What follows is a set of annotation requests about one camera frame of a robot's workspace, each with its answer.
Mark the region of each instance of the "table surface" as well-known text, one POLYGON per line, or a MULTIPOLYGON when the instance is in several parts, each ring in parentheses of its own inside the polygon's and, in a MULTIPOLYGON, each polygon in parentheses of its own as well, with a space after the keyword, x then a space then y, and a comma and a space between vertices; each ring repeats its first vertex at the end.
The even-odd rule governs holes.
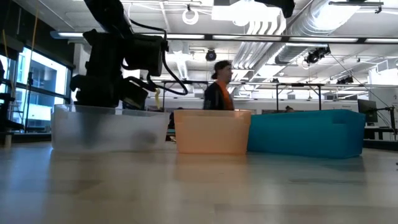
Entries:
POLYGON ((397 223, 398 154, 330 160, 0 149, 0 223, 397 223))

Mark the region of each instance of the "orange shirt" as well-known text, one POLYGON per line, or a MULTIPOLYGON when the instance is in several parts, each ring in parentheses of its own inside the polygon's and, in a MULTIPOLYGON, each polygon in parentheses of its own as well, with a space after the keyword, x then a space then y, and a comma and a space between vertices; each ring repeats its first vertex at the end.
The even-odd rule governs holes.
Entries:
POLYGON ((221 82, 221 81, 217 80, 216 83, 218 84, 218 86, 220 86, 221 91, 223 92, 225 108, 227 110, 234 110, 234 106, 232 104, 231 98, 229 97, 229 93, 228 93, 228 90, 226 88, 225 82, 221 82))

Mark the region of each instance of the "blue plastic bin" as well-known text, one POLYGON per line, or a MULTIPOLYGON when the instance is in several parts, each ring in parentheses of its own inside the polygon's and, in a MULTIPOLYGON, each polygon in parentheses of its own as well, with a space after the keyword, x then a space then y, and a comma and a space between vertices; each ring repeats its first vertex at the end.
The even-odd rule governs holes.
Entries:
POLYGON ((252 115, 248 151, 344 159, 362 153, 365 115, 348 110, 252 115))

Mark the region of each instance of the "orange plastic bin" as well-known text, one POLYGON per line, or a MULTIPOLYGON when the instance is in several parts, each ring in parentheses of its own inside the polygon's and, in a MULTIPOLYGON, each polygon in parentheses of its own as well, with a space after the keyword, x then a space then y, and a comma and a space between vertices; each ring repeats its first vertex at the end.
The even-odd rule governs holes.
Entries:
POLYGON ((179 153, 246 153, 249 111, 176 110, 174 121, 179 153))

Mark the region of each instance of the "computer screen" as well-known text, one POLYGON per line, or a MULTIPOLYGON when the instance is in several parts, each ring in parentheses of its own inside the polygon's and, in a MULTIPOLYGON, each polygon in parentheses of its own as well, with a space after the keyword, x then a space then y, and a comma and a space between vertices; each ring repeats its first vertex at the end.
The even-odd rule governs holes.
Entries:
POLYGON ((367 123, 377 123, 376 102, 370 100, 358 100, 358 111, 366 115, 367 123))

